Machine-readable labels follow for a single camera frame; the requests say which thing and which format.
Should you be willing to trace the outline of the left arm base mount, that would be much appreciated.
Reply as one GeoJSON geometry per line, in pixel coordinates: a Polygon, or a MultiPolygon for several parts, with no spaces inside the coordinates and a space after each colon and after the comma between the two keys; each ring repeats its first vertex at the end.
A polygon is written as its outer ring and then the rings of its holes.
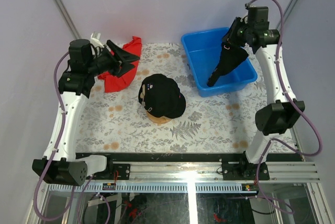
{"type": "Polygon", "coordinates": [[[127,163],[107,162],[107,167],[104,171],[93,175],[95,180],[129,180],[131,165],[127,163]]]}

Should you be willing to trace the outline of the beige baseball cap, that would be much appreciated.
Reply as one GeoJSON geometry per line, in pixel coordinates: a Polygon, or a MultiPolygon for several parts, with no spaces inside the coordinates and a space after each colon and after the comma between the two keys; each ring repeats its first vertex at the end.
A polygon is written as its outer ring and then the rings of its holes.
{"type": "Polygon", "coordinates": [[[142,87],[141,87],[140,92],[139,92],[139,98],[140,98],[141,102],[144,102],[145,92],[146,92],[146,85],[142,84],[142,87]]]}

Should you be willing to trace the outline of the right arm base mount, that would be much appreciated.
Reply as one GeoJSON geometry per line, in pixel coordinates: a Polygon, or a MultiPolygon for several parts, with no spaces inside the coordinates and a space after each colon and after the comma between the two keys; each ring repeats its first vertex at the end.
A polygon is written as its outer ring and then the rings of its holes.
{"type": "Polygon", "coordinates": [[[250,163],[245,151],[243,153],[227,154],[220,158],[222,176],[224,181],[256,181],[269,180],[269,170],[265,162],[250,163]]]}

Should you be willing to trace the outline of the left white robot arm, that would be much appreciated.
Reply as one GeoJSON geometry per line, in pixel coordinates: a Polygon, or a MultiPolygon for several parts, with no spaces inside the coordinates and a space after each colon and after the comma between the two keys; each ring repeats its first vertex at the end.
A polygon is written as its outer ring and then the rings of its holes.
{"type": "Polygon", "coordinates": [[[66,55],[69,69],[54,79],[59,107],[52,136],[43,157],[33,160],[32,170],[48,184],[81,186],[89,175],[109,179],[115,172],[103,155],[76,158],[76,128],[95,77],[105,72],[122,77],[140,58],[110,40],[103,44],[96,38],[71,41],[66,55]]]}

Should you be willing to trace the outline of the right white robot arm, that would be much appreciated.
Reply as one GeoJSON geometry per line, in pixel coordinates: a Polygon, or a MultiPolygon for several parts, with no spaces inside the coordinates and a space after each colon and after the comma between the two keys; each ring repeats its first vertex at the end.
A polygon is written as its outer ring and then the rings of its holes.
{"type": "Polygon", "coordinates": [[[271,139],[293,127],[300,117],[298,110],[304,110],[305,104],[296,99],[289,86],[282,62],[280,33],[269,28],[269,9],[265,6],[248,6],[246,9],[247,15],[236,17],[222,38],[219,63],[222,65],[220,75],[231,73],[247,59],[248,53],[244,49],[247,44],[262,70],[267,105],[255,114],[257,132],[245,152],[248,161],[238,167],[242,178],[251,179],[258,171],[255,164],[266,160],[271,139]]]}

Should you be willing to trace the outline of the black cap pink logo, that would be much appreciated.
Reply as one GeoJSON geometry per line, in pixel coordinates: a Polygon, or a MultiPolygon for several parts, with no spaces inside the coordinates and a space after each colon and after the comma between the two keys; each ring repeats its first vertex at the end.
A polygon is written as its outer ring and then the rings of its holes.
{"type": "Polygon", "coordinates": [[[138,93],[138,102],[148,113],[155,117],[166,116],[170,119],[184,114],[186,99],[172,78],[163,74],[153,74],[142,81],[140,89],[142,84],[146,85],[145,98],[144,102],[141,102],[138,93]]]}

